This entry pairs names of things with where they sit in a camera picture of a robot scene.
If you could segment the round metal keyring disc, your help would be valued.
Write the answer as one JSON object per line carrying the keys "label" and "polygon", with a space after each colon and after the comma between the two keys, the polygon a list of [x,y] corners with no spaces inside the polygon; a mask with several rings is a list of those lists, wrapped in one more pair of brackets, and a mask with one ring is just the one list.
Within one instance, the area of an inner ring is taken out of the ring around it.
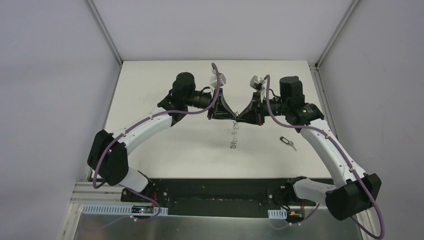
{"label": "round metal keyring disc", "polygon": [[230,149],[236,149],[237,143],[238,143],[237,134],[238,134],[238,130],[239,130],[240,127],[239,127],[239,124],[236,120],[233,120],[232,123],[233,123],[232,132],[231,132],[232,140],[230,142],[229,147],[230,147]]}

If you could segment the key with black tag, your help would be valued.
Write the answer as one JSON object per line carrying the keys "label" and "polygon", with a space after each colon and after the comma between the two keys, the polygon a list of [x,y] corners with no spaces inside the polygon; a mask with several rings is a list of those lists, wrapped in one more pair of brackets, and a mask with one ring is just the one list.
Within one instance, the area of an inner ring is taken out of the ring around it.
{"label": "key with black tag", "polygon": [[293,149],[294,149],[294,151],[297,151],[297,149],[296,149],[296,147],[295,147],[294,143],[293,143],[291,140],[288,140],[287,138],[285,138],[285,137],[283,137],[283,136],[281,136],[281,137],[280,137],[280,140],[281,140],[284,144],[286,144],[287,146],[290,146],[291,148],[293,148]]}

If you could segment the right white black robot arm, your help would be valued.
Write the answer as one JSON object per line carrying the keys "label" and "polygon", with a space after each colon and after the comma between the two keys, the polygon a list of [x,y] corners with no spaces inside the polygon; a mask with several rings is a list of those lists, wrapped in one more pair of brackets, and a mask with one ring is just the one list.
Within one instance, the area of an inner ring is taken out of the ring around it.
{"label": "right white black robot arm", "polygon": [[290,205],[309,200],[326,206],[337,220],[345,220],[372,208],[376,202],[381,179],[360,167],[344,150],[323,113],[305,101],[303,84],[298,76],[279,80],[279,96],[269,98],[269,78],[253,76],[250,87],[255,92],[249,105],[236,118],[237,122],[261,126],[265,117],[273,120],[284,116],[284,127],[295,129],[315,150],[330,173],[332,184],[295,177],[285,183],[282,199]]}

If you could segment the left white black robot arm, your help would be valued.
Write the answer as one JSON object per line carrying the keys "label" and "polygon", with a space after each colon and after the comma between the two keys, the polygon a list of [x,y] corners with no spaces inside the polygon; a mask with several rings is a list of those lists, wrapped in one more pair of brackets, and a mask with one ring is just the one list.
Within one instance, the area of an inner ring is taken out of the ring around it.
{"label": "left white black robot arm", "polygon": [[110,186],[121,185],[133,190],[140,202],[152,198],[153,189],[143,173],[129,167],[128,156],[140,144],[155,134],[166,130],[188,114],[188,108],[207,112],[209,119],[218,119],[218,109],[223,106],[223,89],[226,77],[215,73],[211,77],[209,92],[196,90],[194,76],[181,72],[163,100],[145,117],[114,132],[99,131],[88,155],[87,164]]}

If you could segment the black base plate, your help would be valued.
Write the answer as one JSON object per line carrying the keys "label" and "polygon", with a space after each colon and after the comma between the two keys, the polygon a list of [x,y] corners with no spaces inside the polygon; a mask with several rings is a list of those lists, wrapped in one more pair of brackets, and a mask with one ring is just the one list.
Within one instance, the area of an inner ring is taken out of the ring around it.
{"label": "black base plate", "polygon": [[153,178],[142,195],[173,216],[267,218],[281,206],[315,207],[295,200],[285,189],[287,178]]}

